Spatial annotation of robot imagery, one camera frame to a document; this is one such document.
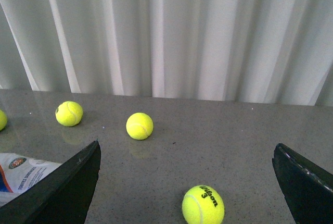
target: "tennis ball seam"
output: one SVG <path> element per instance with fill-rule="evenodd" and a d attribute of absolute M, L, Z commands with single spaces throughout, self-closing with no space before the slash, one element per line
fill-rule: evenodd
<path fill-rule="evenodd" d="M 78 122 L 78 117 L 76 116 L 76 114 L 73 112 L 73 111 L 71 111 L 71 109 L 69 108 L 69 106 L 68 106 L 68 104 L 69 104 L 70 102 L 67 102 L 66 103 L 66 107 L 67 107 L 67 109 L 68 109 L 68 111 L 72 114 L 72 115 L 74 115 L 74 117 L 75 117 L 75 124 Z"/>
<path fill-rule="evenodd" d="M 144 130 L 144 132 L 146 133 L 146 137 L 149 136 L 149 134 L 148 134 L 146 128 L 145 128 L 143 125 L 141 125 L 140 123 L 132 123 L 132 124 L 130 125 L 130 127 L 133 126 L 133 125 L 140 126 L 140 127 Z"/>
<path fill-rule="evenodd" d="M 191 194 L 187 194 L 187 195 L 185 195 L 185 197 L 191 197 L 195 201 L 195 203 L 198 205 L 199 212 L 200 212 L 200 224 L 202 224 L 203 223 L 203 213 L 202 213 L 201 205 L 199 204 L 198 200 Z"/>

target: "white curtain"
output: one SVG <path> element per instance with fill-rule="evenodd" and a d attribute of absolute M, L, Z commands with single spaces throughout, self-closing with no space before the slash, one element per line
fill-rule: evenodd
<path fill-rule="evenodd" d="M 333 0 L 0 0 L 0 88 L 333 105 Z"/>

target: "black plastic piece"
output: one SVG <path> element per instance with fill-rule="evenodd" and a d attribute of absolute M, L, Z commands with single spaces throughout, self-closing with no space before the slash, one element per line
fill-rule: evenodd
<path fill-rule="evenodd" d="M 333 223 L 332 174 L 282 143 L 274 150 L 273 167 L 296 223 Z"/>
<path fill-rule="evenodd" d="M 35 186 L 0 208 L 0 224 L 83 224 L 100 167 L 92 142 Z"/>

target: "yellow tennis ball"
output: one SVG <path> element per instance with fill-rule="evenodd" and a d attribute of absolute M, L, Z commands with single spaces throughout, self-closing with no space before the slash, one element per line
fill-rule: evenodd
<path fill-rule="evenodd" d="M 7 116 L 6 114 L 0 110 L 0 130 L 3 130 L 7 125 Z"/>
<path fill-rule="evenodd" d="M 224 204 L 217 191 L 198 185 L 184 196 L 182 211 L 188 224 L 220 224 L 224 218 Z"/>
<path fill-rule="evenodd" d="M 154 128 L 152 119 L 145 113 L 131 115 L 126 123 L 127 133 L 136 140 L 144 140 L 149 137 Z"/>
<path fill-rule="evenodd" d="M 57 121 L 66 127 L 78 124 L 83 116 L 83 109 L 76 102 L 67 101 L 59 105 L 56 110 Z"/>

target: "speckled gray surface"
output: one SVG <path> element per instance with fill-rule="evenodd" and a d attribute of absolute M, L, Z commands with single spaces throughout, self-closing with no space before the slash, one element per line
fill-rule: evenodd
<path fill-rule="evenodd" d="M 84 108 L 63 127 L 64 101 Z M 182 198 L 207 184 L 224 200 L 223 223 L 294 223 L 272 167 L 285 143 L 333 172 L 333 108 L 0 90 L 8 126 L 0 152 L 65 162 L 98 139 L 101 170 L 86 223 L 186 223 Z M 127 118 L 149 114 L 153 134 L 134 141 Z"/>

